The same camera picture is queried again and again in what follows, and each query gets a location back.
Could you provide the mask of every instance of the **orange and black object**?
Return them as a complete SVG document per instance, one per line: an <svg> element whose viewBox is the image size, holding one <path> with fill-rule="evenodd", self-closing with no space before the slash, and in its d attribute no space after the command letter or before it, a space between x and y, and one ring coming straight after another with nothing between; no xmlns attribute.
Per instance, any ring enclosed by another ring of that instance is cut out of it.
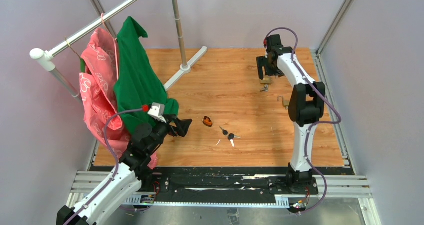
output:
<svg viewBox="0 0 424 225"><path fill-rule="evenodd" d="M208 116L205 116L203 118L203 124L206 125L207 127L212 127L213 125L212 120Z"/></svg>

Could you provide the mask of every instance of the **clothes rack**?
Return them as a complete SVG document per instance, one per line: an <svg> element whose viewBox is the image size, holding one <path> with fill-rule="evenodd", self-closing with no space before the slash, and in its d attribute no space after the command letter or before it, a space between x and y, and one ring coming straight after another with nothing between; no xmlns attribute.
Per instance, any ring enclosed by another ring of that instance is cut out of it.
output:
<svg viewBox="0 0 424 225"><path fill-rule="evenodd" d="M113 18L118 13L122 12L124 9L131 6L133 3L135 3L138 0L126 0L111 11L107 12L103 16L103 20L106 22ZM164 84L165 89L168 91L184 74L187 74L191 71L192 66L207 52L208 48L203 46L199 52L197 52L189 61L187 61L186 58L186 48L184 45L184 38L183 38L183 29L181 25L181 18L180 18L180 11L178 8L178 1L172 0L172 6L174 11L174 18L175 18L175 24L178 34L178 44L179 49L181 52L181 60L182 64L180 65L179 71L176 72L174 76L172 76L171 79L169 79L168 82ZM72 45L84 36L88 35L92 31L94 31L96 28L98 28L100 25L102 25L102 18L99 17L80 31L76 32L74 35L69 36L67 38L67 42ZM56 65L52 62L52 59L63 52L65 49L67 49L68 43L66 41L62 41L54 47L51 50L43 51L40 48L32 49L29 53L30 57L34 60L36 60L46 71L50 72L74 97L75 99L82 101L79 89L76 89L63 75L62 73L56 68Z"/></svg>

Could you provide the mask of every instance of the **clothes hanger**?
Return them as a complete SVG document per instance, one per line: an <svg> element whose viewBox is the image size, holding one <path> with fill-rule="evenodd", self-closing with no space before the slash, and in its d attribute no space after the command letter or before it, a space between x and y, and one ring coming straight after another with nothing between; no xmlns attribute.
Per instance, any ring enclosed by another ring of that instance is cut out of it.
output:
<svg viewBox="0 0 424 225"><path fill-rule="evenodd" d="M117 49L117 38L114 38L114 36L112 36L111 31L109 31L109 28L106 26L105 21L103 20L103 14L102 13L100 15L101 17L101 23L103 24L103 26L106 28L107 32L109 33L109 35L113 38L113 46L115 48L115 62L116 62L116 79L119 79L119 68L118 68L118 49Z"/></svg>
<svg viewBox="0 0 424 225"><path fill-rule="evenodd" d="M81 58L81 56L78 54L78 52L76 52L72 48L71 44L68 42L67 37L65 37L65 42L68 45L68 47L72 50L72 52L78 56L78 58L79 58L79 69L81 70L81 73L85 73L86 72L86 61L84 61L84 59Z"/></svg>

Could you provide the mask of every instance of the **wood surface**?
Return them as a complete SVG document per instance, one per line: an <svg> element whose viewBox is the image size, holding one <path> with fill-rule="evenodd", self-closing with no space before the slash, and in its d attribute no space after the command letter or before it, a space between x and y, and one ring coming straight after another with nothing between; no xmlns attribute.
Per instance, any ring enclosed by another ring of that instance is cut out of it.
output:
<svg viewBox="0 0 424 225"><path fill-rule="evenodd" d="M187 60L198 49L187 50ZM165 83L179 69L178 49L150 49L150 63ZM293 152L294 126L288 110L277 97L290 99L292 87L285 77L272 77L268 92L259 92L256 57L264 49L209 49L168 92L179 103L180 119L193 119L185 138L167 136L158 150L158 166L287 166ZM316 80L311 52L298 48L298 60ZM204 116L213 121L203 125ZM326 108L322 120L329 121ZM240 136L235 147L219 126ZM320 167L343 166L342 154L332 125L320 124L313 141L312 162ZM100 146L96 166L113 166L114 159Z"/></svg>

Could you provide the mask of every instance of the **pink garment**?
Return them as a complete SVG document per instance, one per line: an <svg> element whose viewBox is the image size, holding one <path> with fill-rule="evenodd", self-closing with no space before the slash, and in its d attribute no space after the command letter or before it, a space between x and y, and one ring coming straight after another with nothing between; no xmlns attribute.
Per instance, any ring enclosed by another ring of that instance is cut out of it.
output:
<svg viewBox="0 0 424 225"><path fill-rule="evenodd" d="M87 49L81 57L87 65L87 72L79 74L79 89L84 105L84 122L88 129L105 147L104 128L106 121L117 113L117 98L114 85L117 82L114 38L106 30L97 28L91 35ZM110 121L107 127L110 146L118 158L127 149L131 139L120 116ZM157 164L156 153L151 156L149 167Z"/></svg>

